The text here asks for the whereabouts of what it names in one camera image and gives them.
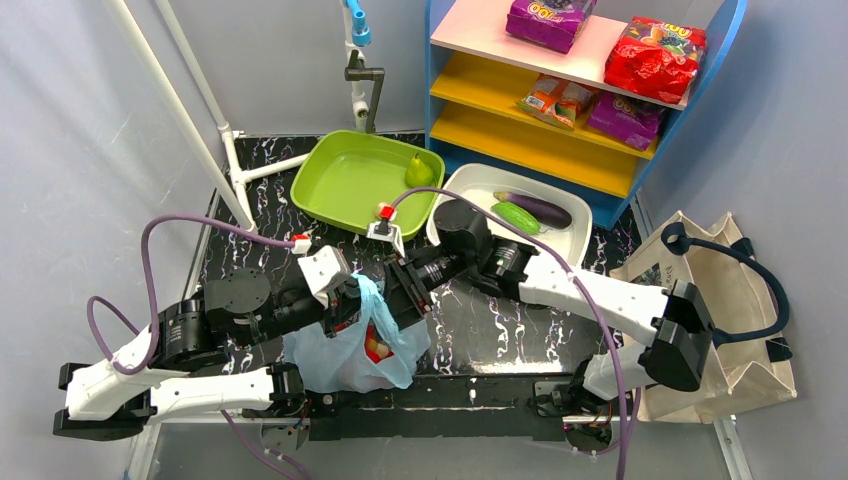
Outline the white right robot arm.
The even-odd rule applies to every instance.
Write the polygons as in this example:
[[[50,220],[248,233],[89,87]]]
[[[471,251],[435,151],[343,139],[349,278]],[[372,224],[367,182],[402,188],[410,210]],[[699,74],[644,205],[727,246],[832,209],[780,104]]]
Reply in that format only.
[[[467,275],[479,291],[499,298],[562,309],[595,320],[604,334],[632,339],[583,361],[566,395],[603,403],[623,392],[659,384],[699,390],[714,324],[698,288],[676,281],[668,288],[617,280],[572,268],[551,247],[515,229],[517,240],[491,232],[499,218],[457,197],[439,204],[438,245],[396,253],[384,264],[384,298],[399,328],[431,311],[431,291]]]

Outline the red strawberry bunch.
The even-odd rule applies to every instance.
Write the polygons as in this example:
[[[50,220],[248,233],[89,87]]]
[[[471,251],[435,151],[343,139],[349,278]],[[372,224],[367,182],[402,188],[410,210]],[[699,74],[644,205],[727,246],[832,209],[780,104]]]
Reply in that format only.
[[[369,324],[366,329],[364,350],[366,356],[374,364],[380,363],[394,355],[391,347],[378,337],[378,332],[373,324]]]

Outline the cream canvas tote bag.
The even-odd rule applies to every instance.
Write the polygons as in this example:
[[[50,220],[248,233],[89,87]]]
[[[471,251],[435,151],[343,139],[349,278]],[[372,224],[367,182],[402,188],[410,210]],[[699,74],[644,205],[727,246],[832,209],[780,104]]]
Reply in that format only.
[[[655,231],[610,277],[669,287],[687,281],[698,287],[715,327],[730,334],[766,330],[783,308],[767,282],[751,267],[728,255],[694,246],[671,253]],[[664,386],[645,388],[641,421],[711,423],[716,419],[796,398],[792,353],[781,332],[711,348],[696,392]]]

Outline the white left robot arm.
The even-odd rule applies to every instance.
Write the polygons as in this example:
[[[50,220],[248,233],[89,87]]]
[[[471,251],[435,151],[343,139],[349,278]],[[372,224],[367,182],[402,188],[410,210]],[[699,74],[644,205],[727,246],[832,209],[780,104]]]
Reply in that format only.
[[[168,418],[248,409],[293,415],[308,399],[299,369],[275,362],[255,373],[200,377],[227,363],[228,347],[248,348],[314,325],[331,335],[358,313],[359,286],[343,255],[325,246],[299,261],[292,279],[272,285],[241,268],[159,313],[112,359],[67,363],[56,412],[59,437],[112,441]]]

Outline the light blue printed plastic bag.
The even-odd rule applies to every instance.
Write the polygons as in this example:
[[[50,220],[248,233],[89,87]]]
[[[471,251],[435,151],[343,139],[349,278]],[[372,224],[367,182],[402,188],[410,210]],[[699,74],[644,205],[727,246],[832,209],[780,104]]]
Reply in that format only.
[[[310,325],[283,337],[283,360],[297,366],[304,387],[316,393],[378,389],[406,389],[413,383],[419,358],[431,339],[425,320],[401,330],[383,299],[378,284],[360,274],[361,308],[356,322],[328,338],[320,326]],[[378,337],[394,355],[374,364],[365,354],[366,329],[373,324]]]

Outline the purple snack bag top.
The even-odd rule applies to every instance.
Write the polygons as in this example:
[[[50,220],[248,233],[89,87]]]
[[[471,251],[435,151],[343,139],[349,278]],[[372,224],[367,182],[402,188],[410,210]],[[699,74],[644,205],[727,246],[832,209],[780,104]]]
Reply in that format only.
[[[516,38],[567,54],[596,4],[596,0],[515,0],[507,13],[505,30]]]

